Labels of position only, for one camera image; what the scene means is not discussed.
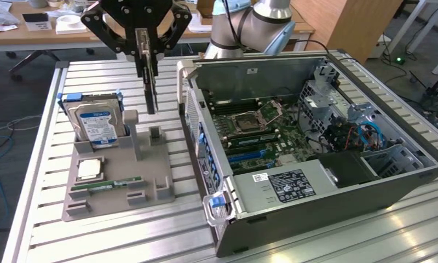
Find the slotted aluminum table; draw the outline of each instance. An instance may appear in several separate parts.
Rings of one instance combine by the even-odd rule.
[[[146,115],[142,81],[130,62],[72,62],[54,70],[2,262],[438,262],[438,179],[385,210],[216,258],[176,102],[176,63],[192,58],[160,62],[160,113],[154,116]],[[438,130],[357,63],[343,64],[438,148]],[[158,124],[166,131],[177,199],[156,207],[62,222],[74,134],[56,95],[116,89],[125,96],[125,108],[141,114],[138,130]],[[341,90],[355,103],[366,101],[347,81]]]

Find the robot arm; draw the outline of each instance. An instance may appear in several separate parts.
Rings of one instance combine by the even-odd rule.
[[[289,4],[289,0],[259,0],[252,7],[250,0],[216,0],[205,58],[242,56],[244,46],[277,55],[295,27]]]
[[[157,36],[157,26],[172,10],[174,21],[165,32]],[[125,29],[122,38],[102,21],[102,11]],[[134,56],[138,77],[142,77],[148,113],[157,108],[156,82],[157,59],[166,49],[174,48],[192,20],[190,11],[173,4],[172,0],[98,0],[81,17],[81,22],[116,52]]]

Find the motherboard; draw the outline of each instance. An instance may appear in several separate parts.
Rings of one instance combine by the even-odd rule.
[[[278,98],[210,105],[234,175],[299,163],[314,155],[287,106]]]

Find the ram module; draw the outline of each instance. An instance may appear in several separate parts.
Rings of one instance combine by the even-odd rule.
[[[89,192],[100,192],[100,191],[109,190],[113,188],[125,187],[129,182],[140,181],[141,179],[142,178],[140,176],[137,176],[137,177],[120,179],[120,180],[94,182],[92,184],[73,186],[70,191],[88,189]]]
[[[269,133],[262,135],[252,135],[241,138],[228,140],[228,148],[238,148],[245,146],[253,146],[258,144],[266,144],[278,140],[281,135],[278,133]]]

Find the wooden desk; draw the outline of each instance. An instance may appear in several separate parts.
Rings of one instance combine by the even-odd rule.
[[[196,11],[196,6],[190,5],[192,12]],[[34,9],[28,3],[14,2],[10,7],[10,13],[21,20],[21,14],[25,13],[42,13],[45,11],[56,10],[53,7]],[[297,11],[293,9],[293,19],[297,22],[295,30],[291,39],[307,39],[309,35],[314,32],[314,28],[305,23]],[[173,16],[168,13],[164,21],[161,22],[157,30],[162,34],[172,23]],[[45,31],[28,31],[22,22],[18,28],[10,31],[0,32],[0,51],[18,51],[18,50],[45,50],[45,49],[70,49],[70,48],[92,48],[105,47],[104,43],[90,33],[77,33],[68,35],[57,35],[54,31],[56,22],[52,18],[53,30]],[[116,32],[122,34],[122,28],[116,27]],[[193,33],[188,29],[182,35],[180,43],[208,43],[210,33]],[[294,50],[302,50],[305,45],[298,43]]]
[[[329,49],[343,49],[365,62],[402,0],[291,0],[305,21],[315,28],[313,40]],[[321,50],[309,43],[307,50]]]

